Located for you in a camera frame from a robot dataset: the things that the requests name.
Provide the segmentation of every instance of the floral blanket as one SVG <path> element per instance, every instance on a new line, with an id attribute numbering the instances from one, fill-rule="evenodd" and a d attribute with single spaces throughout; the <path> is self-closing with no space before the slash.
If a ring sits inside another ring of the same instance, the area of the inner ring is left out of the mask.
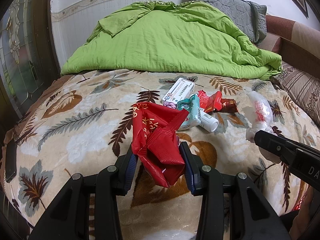
<path id="1" fill-rule="evenodd" d="M 214 133 L 201 127 L 177 132 L 193 154 L 218 171 L 247 173 L 278 214 L 289 212 L 306 189 L 285 164 L 273 164 L 245 140 L 254 119 L 246 92 L 255 90 L 269 100 L 275 133 L 318 148 L 320 133 L 288 94 L 271 82 L 183 73 L 133 70 L 91 71 L 72 76 L 29 118 L 18 137 L 31 130 L 17 148 L 17 176 L 4 190 L 12 204 L 35 225 L 62 186 L 76 172 L 99 173 L 125 154 L 132 141 L 132 108 L 136 102 L 161 103 L 179 77 L 196 83 L 195 90 L 234 98 L 239 113 L 216 113 Z M 185 179 L 169 189 L 155 186 L 138 163 L 131 190 L 118 197 L 119 217 L 126 240 L 194 239 L 201 197 L 188 192 Z M 90 214 L 94 211 L 94 196 Z M 225 206 L 228 237 L 228 200 Z M 90 239 L 94 217 L 90 216 Z"/>

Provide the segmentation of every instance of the smartphone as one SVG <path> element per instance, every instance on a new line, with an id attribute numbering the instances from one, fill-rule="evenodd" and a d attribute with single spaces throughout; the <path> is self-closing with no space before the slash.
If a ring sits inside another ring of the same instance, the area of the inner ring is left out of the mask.
<path id="1" fill-rule="evenodd" d="M 9 183 L 17 175 L 17 143 L 12 139 L 5 153 L 5 181 Z"/>

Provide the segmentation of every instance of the metal bolt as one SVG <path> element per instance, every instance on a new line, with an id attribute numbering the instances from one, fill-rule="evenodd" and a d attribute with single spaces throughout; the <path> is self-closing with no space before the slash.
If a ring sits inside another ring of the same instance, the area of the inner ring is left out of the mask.
<path id="1" fill-rule="evenodd" d="M 111 165 L 107 168 L 107 171 L 110 171 L 110 172 L 113 172 L 113 171 L 116 171 L 117 167 L 114 166 L 114 165 Z"/>
<path id="2" fill-rule="evenodd" d="M 240 179 L 246 179 L 247 178 L 247 174 L 245 174 L 244 172 L 239 172 L 238 177 Z"/>
<path id="3" fill-rule="evenodd" d="M 81 178 L 81 174 L 80 173 L 75 173 L 72 175 L 72 179 L 77 180 Z"/>
<path id="4" fill-rule="evenodd" d="M 203 165 L 202 170 L 208 172 L 211 171 L 211 167 L 209 165 Z"/>

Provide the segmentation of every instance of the green duvet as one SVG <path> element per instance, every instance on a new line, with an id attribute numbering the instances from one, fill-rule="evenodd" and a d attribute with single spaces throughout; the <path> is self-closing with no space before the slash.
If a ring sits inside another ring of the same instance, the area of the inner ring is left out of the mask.
<path id="1" fill-rule="evenodd" d="M 99 20 L 61 74 L 94 69 L 203 73 L 262 80 L 281 56 L 256 48 L 232 20 L 204 2 L 136 2 Z"/>

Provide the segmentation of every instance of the small brown packet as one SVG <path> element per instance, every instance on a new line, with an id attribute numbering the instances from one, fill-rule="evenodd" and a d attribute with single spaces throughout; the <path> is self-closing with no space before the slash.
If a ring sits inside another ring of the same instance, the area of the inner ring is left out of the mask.
<path id="1" fill-rule="evenodd" d="M 234 99 L 221 98 L 222 108 L 218 112 L 222 113 L 238 113 L 238 107 Z"/>

